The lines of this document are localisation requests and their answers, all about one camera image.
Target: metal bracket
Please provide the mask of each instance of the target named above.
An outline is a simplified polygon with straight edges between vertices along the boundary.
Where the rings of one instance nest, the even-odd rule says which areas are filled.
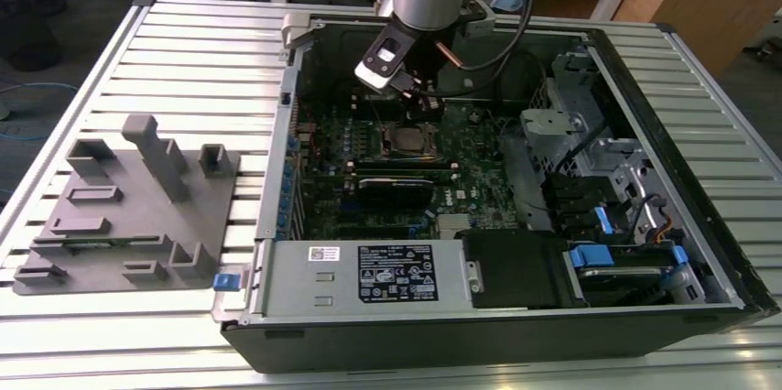
[[[484,292],[484,281],[480,276],[480,264],[476,261],[468,260],[466,264],[467,269],[467,285],[472,294]]]
[[[283,18],[283,46],[295,49],[304,43],[303,37],[309,33],[309,13],[288,13]]]

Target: white sticker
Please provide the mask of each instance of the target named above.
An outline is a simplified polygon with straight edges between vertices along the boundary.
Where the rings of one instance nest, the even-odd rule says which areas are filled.
[[[311,262],[339,262],[340,248],[337,246],[311,246],[309,247],[309,261]]]

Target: blue cable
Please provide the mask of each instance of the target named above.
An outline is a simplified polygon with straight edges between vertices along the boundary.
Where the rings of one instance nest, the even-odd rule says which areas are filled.
[[[79,88],[73,85],[68,85],[67,83],[56,83],[52,81],[41,81],[34,83],[14,83],[12,81],[6,81],[0,79],[4,83],[10,83],[10,86],[5,89],[0,90],[0,94],[8,91],[18,90],[20,88],[65,88],[72,92],[79,92]],[[0,134],[0,138],[6,138],[8,140],[20,140],[20,141],[36,141],[36,140],[45,140],[49,136],[16,136],[8,134]]]
[[[14,136],[8,134],[0,134],[0,138],[6,138],[8,140],[20,140],[20,141],[36,141],[36,140],[45,140],[49,138],[48,135],[42,136]]]

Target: cable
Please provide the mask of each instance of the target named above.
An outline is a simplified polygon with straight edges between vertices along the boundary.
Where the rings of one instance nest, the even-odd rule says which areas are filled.
[[[4,83],[13,83],[12,81],[0,80]],[[68,85],[67,83],[56,83],[56,82],[36,82],[36,83],[13,83],[9,87],[0,90],[0,94],[4,92],[9,92],[13,90],[18,90],[20,88],[65,88],[72,92],[77,92],[79,88],[73,85]],[[16,136],[9,134],[0,134],[0,138],[5,138],[8,140],[18,140],[18,141],[36,141],[36,140],[45,140],[49,136]]]
[[[499,76],[502,74],[502,70],[504,70],[504,66],[508,63],[508,59],[510,58],[511,58],[511,56],[506,56],[504,57],[504,59],[502,60],[502,63],[499,64],[498,68],[495,69],[494,73],[491,74],[491,79],[488,79],[488,81],[486,81],[486,83],[482,83],[479,86],[475,86],[472,88],[466,88],[466,89],[459,90],[459,91],[427,91],[427,90],[420,90],[417,93],[420,95],[425,95],[427,97],[447,98],[447,97],[460,97],[463,95],[472,94],[474,92],[479,92],[479,91],[484,90],[486,88],[488,88],[491,86],[491,84],[494,83],[494,81],[499,78]]]
[[[551,212],[548,209],[544,209],[543,207],[538,207],[535,204],[530,203],[527,200],[520,200],[520,201],[524,202],[532,209],[544,211],[546,213]]]
[[[0,81],[10,84],[9,87],[0,90],[0,94],[2,92],[8,92],[8,91],[16,90],[18,88],[65,88],[65,89],[71,90],[72,92],[79,92],[79,88],[75,87],[73,85],[68,85],[67,83],[56,83],[56,82],[48,82],[48,81],[42,81],[42,82],[37,82],[37,83],[14,83],[12,81],[5,81],[5,80],[0,80]]]
[[[534,0],[524,0],[524,5],[523,5],[524,8],[522,9],[522,15],[518,20],[518,28],[515,30],[514,38],[511,39],[511,42],[508,43],[507,47],[504,49],[502,49],[499,54],[492,59],[487,60],[483,63],[479,63],[478,65],[464,65],[459,62],[456,64],[456,67],[460,70],[463,70],[463,71],[480,71],[480,70],[484,70],[486,68],[491,67],[498,62],[507,59],[507,56],[511,53],[511,51],[514,50],[514,47],[518,44],[518,41],[522,39],[522,35],[524,34],[524,30],[527,30],[528,20],[532,16],[532,2],[534,2]]]
[[[644,211],[646,203],[650,202],[655,198],[659,198],[658,193],[648,193],[646,196],[642,197],[640,203],[638,204],[638,208],[635,209],[635,212],[632,213],[632,219],[630,219],[630,227],[627,229],[627,237],[624,238],[626,245],[612,245],[612,246],[638,246],[638,245],[630,245],[630,242],[632,241],[632,237],[635,236],[635,227],[638,227],[638,221],[640,220],[640,214]]]
[[[652,241],[659,244],[662,242],[662,236],[666,234],[674,227],[674,218],[671,215],[664,212],[662,207],[658,208],[659,216],[664,218],[664,224],[659,227],[658,232],[654,235]]]
[[[562,157],[556,166],[554,167],[554,173],[559,172],[562,166],[564,166],[564,164],[572,159],[572,157],[575,157],[579,154],[579,152],[584,150],[584,148],[591,144],[591,142],[595,141],[595,138],[598,138],[598,135],[602,133],[606,127],[608,127],[608,120],[603,118],[600,124],[595,126],[595,128],[591,130],[588,134],[586,134],[586,137],[582,140],[582,142],[578,145],[575,145],[575,147],[567,154],[564,154],[564,157]]]
[[[6,138],[8,140],[20,140],[20,141],[36,141],[36,140],[45,140],[49,138],[48,135],[44,136],[14,136],[8,134],[0,134],[0,138]]]

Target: motherboard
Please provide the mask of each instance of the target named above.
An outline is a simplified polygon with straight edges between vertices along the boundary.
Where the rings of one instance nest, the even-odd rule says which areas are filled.
[[[436,119],[404,121],[376,97],[301,105],[304,238],[450,239],[516,228],[499,150],[514,120],[456,102]]]

